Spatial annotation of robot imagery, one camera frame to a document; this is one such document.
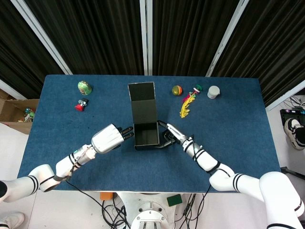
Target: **floor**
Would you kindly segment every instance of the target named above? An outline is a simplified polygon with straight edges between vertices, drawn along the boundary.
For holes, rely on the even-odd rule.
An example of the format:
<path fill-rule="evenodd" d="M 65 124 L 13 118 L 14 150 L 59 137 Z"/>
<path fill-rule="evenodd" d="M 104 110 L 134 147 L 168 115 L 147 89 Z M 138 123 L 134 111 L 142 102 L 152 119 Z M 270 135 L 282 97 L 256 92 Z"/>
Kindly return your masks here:
<path fill-rule="evenodd" d="M 286 108 L 279 105 L 267 112 L 272 135 L 281 166 L 305 174 L 305 151 L 296 151 L 287 141 L 282 129 L 279 110 Z M 28 136 L 0 124 L 1 164 L 0 180 L 15 179 L 18 174 L 23 151 Z M 289 176 L 300 196 L 305 199 L 305 181 Z M 99 193 L 88 192 L 95 198 Z M 185 204 L 178 205 L 176 219 L 179 219 Z M 44 228 L 87 228 L 107 229 L 101 217 L 100 207 L 91 199 L 79 192 L 51 191 L 21 199 L 13 203 L 0 204 L 0 216 L 11 211 L 21 211 L 26 215 L 26 221 L 20 229 Z M 198 228 L 209 229 L 264 229 L 266 215 L 264 204 L 244 194 L 210 193 L 205 200 L 203 213 L 199 218 Z"/>

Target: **white sneaker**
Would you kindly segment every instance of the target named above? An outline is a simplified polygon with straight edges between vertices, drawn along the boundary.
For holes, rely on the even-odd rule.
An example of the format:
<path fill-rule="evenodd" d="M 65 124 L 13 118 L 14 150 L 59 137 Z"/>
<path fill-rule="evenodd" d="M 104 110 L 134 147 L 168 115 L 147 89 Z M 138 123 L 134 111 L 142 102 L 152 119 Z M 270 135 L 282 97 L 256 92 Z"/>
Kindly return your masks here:
<path fill-rule="evenodd" d="M 297 128 L 303 127 L 296 119 L 294 118 L 289 118 L 286 120 L 285 122 L 285 126 L 284 126 L 284 131 L 287 134 L 287 136 L 289 137 L 292 146 L 296 149 L 296 150 L 303 150 L 305 149 L 305 145 L 300 143 L 296 138 L 295 138 L 295 130 Z"/>
<path fill-rule="evenodd" d="M 0 226 L 14 229 L 24 222 L 24 214 L 21 212 L 12 213 L 0 219 Z"/>

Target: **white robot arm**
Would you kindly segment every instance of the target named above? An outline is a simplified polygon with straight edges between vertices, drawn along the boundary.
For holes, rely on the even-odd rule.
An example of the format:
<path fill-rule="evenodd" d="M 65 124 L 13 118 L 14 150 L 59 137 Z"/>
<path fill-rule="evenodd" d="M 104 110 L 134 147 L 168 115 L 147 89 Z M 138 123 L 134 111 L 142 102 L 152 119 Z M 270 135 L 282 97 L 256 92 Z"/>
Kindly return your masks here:
<path fill-rule="evenodd" d="M 128 127 L 122 130 L 110 124 L 92 137 L 91 145 L 83 145 L 58 162 L 56 174 L 49 165 L 41 165 L 33 169 L 26 177 L 0 181 L 0 203 L 13 202 L 30 196 L 39 188 L 43 192 L 54 189 L 63 180 L 69 179 L 75 170 L 94 159 L 96 153 L 105 154 L 119 147 L 122 142 L 133 136 L 133 133 L 128 133 L 132 129 Z"/>
<path fill-rule="evenodd" d="M 210 184 L 218 191 L 237 191 L 265 203 L 268 229 L 303 229 L 297 217 L 304 212 L 304 203 L 287 176 L 269 172 L 260 179 L 235 173 L 230 167 L 209 155 L 193 137 L 187 137 L 171 124 L 159 121 L 177 139 L 197 165 L 211 174 Z"/>

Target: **white cup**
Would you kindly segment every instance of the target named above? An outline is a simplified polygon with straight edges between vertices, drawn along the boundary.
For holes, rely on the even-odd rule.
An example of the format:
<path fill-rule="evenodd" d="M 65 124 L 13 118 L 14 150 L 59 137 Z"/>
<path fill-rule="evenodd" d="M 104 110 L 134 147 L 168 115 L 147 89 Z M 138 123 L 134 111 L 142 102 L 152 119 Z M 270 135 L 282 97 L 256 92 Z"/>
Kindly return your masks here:
<path fill-rule="evenodd" d="M 220 94 L 220 89 L 217 86 L 211 86 L 208 91 L 208 97 L 214 99 Z"/>

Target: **blue table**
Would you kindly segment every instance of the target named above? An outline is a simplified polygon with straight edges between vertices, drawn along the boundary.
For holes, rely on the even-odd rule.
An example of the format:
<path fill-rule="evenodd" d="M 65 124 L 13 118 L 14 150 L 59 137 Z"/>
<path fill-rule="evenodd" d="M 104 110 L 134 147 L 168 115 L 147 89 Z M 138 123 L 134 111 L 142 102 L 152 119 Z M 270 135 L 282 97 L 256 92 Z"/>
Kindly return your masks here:
<path fill-rule="evenodd" d="M 80 94 L 77 83 L 93 87 Z M 280 171 L 275 146 L 257 79 L 129 75 L 48 75 L 24 152 L 19 177 L 41 164 L 55 171 L 58 161 L 84 144 L 110 123 L 132 125 L 128 83 L 155 82 L 158 119 L 194 134 L 196 142 L 236 173 L 259 178 Z M 196 84 L 203 92 L 182 119 L 182 99 Z M 174 85 L 184 89 L 173 96 Z M 221 95 L 207 97 L 211 85 Z M 84 112 L 74 109 L 81 98 L 89 99 Z M 96 158 L 73 173 L 71 182 L 83 190 L 140 192 L 206 192 L 209 175 L 202 171 L 181 146 L 163 150 L 136 151 L 134 139 Z M 65 182 L 57 190 L 72 190 Z"/>

